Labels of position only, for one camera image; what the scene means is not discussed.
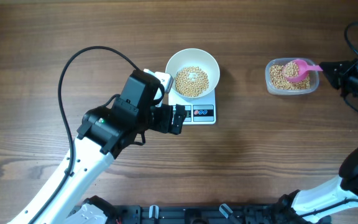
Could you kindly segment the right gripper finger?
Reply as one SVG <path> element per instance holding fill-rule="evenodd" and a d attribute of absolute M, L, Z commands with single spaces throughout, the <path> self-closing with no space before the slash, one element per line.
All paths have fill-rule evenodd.
<path fill-rule="evenodd" d="M 319 66 L 326 75 L 339 74 L 347 72 L 353 63 L 352 61 L 338 61 L 338 62 L 321 62 Z"/>
<path fill-rule="evenodd" d="M 323 71 L 323 75 L 334 89 L 348 90 L 349 72 L 340 72 L 339 70 Z"/>

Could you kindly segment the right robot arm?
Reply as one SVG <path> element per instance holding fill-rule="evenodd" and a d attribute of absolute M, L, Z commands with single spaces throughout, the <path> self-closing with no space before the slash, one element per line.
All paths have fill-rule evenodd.
<path fill-rule="evenodd" d="M 324 76 L 341 96 L 358 97 L 358 60 L 321 62 Z M 328 216 L 358 208 L 358 148 L 341 164 L 331 180 L 309 190 L 283 195 L 271 207 L 272 223 L 327 223 Z"/>

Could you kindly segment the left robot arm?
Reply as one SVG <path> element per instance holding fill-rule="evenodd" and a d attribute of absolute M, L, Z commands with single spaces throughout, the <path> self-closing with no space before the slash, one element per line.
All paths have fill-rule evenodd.
<path fill-rule="evenodd" d="M 111 108 L 89 110 L 73 141 L 73 152 L 51 175 L 31 202 L 12 223 L 63 223 L 93 181 L 135 144 L 148 129 L 180 134 L 185 108 L 162 102 L 173 77 L 168 73 L 134 70 Z"/>

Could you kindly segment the pink measuring scoop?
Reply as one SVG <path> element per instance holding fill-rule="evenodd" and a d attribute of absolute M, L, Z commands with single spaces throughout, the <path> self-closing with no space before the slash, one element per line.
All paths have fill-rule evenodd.
<path fill-rule="evenodd" d="M 296 64 L 299 66 L 299 75 L 297 77 L 295 78 L 285 77 L 289 82 L 292 83 L 298 83 L 303 81 L 308 76 L 308 72 L 310 71 L 316 71 L 316 72 L 323 71 L 319 65 L 308 65 L 307 62 L 302 59 L 295 59 L 292 61 L 296 62 Z"/>

